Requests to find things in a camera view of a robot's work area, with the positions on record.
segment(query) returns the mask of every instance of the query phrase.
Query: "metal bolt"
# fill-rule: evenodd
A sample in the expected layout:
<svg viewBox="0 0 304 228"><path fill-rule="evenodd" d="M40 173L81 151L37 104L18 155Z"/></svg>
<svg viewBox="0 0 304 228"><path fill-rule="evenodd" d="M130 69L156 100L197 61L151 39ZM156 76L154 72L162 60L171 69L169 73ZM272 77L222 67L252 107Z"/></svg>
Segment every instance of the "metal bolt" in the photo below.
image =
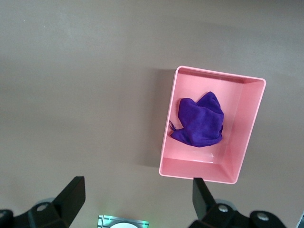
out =
<svg viewBox="0 0 304 228"><path fill-rule="evenodd" d="M218 209L224 213L228 212L228 208L223 204L219 205Z"/></svg>
<svg viewBox="0 0 304 228"><path fill-rule="evenodd" d="M43 211L45 208L47 208L48 204L42 204L39 207L37 207L37 211Z"/></svg>
<svg viewBox="0 0 304 228"><path fill-rule="evenodd" d="M257 217L258 217L260 220L263 220L263 221L268 221L268 220L269 220L269 217L268 217L266 214L262 213L262 212L259 212L259 213L257 214Z"/></svg>

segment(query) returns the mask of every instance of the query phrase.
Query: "cloth fold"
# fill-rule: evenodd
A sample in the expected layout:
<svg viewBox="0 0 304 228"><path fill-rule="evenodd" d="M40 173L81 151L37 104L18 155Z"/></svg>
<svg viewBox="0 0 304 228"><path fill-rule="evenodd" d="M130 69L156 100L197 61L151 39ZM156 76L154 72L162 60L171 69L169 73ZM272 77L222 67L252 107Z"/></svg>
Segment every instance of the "cloth fold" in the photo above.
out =
<svg viewBox="0 0 304 228"><path fill-rule="evenodd" d="M173 130L171 137L190 146L204 147L222 140L224 113L213 92L206 93L197 103L190 98L180 101L178 118L183 126Z"/></svg>

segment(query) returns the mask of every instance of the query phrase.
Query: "pink tray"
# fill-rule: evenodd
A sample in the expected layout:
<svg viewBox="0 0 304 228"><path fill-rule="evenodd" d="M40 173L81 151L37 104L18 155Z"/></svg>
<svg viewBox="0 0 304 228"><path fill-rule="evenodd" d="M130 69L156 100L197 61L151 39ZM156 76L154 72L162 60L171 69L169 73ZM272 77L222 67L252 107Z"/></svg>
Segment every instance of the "pink tray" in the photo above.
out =
<svg viewBox="0 0 304 228"><path fill-rule="evenodd" d="M238 180L250 135L261 103L266 81L180 66L175 72L162 144L159 173L162 176L234 184ZM197 148L170 137L171 120L182 128L177 117L179 101L198 101L212 91L224 112L223 140L213 146Z"/></svg>

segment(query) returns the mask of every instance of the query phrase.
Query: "screw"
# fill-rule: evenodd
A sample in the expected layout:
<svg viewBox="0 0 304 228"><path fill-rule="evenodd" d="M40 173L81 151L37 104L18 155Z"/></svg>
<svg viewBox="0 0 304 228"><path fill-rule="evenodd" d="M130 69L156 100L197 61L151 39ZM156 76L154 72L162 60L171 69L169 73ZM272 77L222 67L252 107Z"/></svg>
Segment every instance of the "screw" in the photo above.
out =
<svg viewBox="0 0 304 228"><path fill-rule="evenodd" d="M263 220L263 221L268 221L268 220L269 220L269 217L268 217L266 214L262 213L262 212L259 212L259 213L257 214L257 217L258 217L260 220Z"/></svg>
<svg viewBox="0 0 304 228"><path fill-rule="evenodd" d="M218 209L224 213L228 212L228 208L223 204L219 205Z"/></svg>
<svg viewBox="0 0 304 228"><path fill-rule="evenodd" d="M0 218L4 217L5 215L5 211L4 212L0 212Z"/></svg>
<svg viewBox="0 0 304 228"><path fill-rule="evenodd" d="M47 208L48 204L42 204L39 207L37 207L37 211L43 211L45 208Z"/></svg>

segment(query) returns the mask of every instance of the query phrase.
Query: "purple cloth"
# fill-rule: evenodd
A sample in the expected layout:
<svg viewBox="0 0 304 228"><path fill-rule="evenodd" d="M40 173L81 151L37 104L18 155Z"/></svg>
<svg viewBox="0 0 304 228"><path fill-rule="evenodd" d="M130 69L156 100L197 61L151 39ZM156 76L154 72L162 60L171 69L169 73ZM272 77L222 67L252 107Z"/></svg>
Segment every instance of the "purple cloth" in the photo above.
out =
<svg viewBox="0 0 304 228"><path fill-rule="evenodd" d="M190 146L204 147L222 140L224 113L212 92L206 93L197 103L190 98L180 101L178 118L184 128L173 130L171 137Z"/></svg>

